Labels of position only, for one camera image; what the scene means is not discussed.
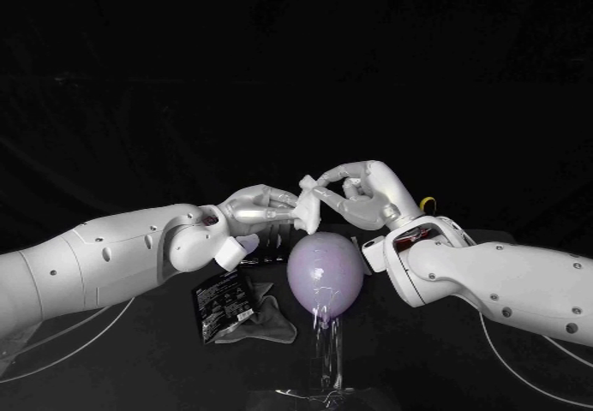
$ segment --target table surface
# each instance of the table surface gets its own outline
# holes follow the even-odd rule
[[[355,235],[359,241],[384,234],[345,224],[323,224],[320,230],[348,238]],[[300,233],[293,232],[293,244]],[[469,233],[478,242],[512,242],[504,232]],[[274,283],[268,295],[276,296],[280,311],[297,328],[292,344],[254,338],[202,344],[191,290],[215,272],[209,265],[139,296],[108,332],[71,358],[0,384],[0,409],[234,410],[244,409],[248,391],[306,388],[313,318],[290,292],[286,268],[268,265],[245,271],[255,282]],[[4,377],[39,368],[78,349],[123,306],[22,355]],[[58,320],[53,327],[52,321],[39,328],[38,339],[55,332]],[[404,409],[576,409],[538,394],[511,375],[488,345],[478,312],[460,299],[447,297],[413,308],[398,297],[387,273],[374,273],[365,277],[342,324],[344,386],[388,387]],[[593,391],[586,388],[593,386],[593,370],[576,373],[579,363],[551,352],[540,336],[486,324],[504,357],[524,365],[521,370],[531,372],[540,386],[593,402]],[[579,349],[592,358],[590,350]],[[537,357],[527,358],[535,352]],[[527,367],[530,362],[538,367]]]

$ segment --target black backdrop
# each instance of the black backdrop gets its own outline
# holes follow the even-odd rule
[[[592,8],[6,6],[0,252],[79,222],[382,160],[469,229],[592,255]],[[339,222],[328,208],[325,222]]]

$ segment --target yellow ring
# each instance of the yellow ring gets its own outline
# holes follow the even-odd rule
[[[424,211],[426,203],[427,203],[430,200],[434,202],[434,210],[436,210],[436,199],[434,199],[434,197],[426,197],[426,198],[420,201],[420,210],[421,210],[421,211]]]

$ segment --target inflated balloon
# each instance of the inflated balloon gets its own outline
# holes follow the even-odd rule
[[[346,311],[364,276],[361,254],[346,237],[318,232],[296,244],[289,256],[289,284],[312,314],[335,318]]]

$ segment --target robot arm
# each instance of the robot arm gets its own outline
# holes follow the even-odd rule
[[[491,320],[593,347],[593,260],[538,247],[476,245],[449,218],[424,216],[385,168],[381,162],[345,164],[323,175],[313,191],[359,228],[391,229],[362,251],[374,271],[387,270],[401,299],[420,307],[455,295]],[[344,177],[348,198],[325,188]],[[400,250],[398,239],[423,229],[433,238]]]
[[[215,259],[232,270],[234,238],[294,221],[297,197],[264,185],[218,206],[170,205],[98,218],[0,255],[0,338],[59,315],[111,306]]]

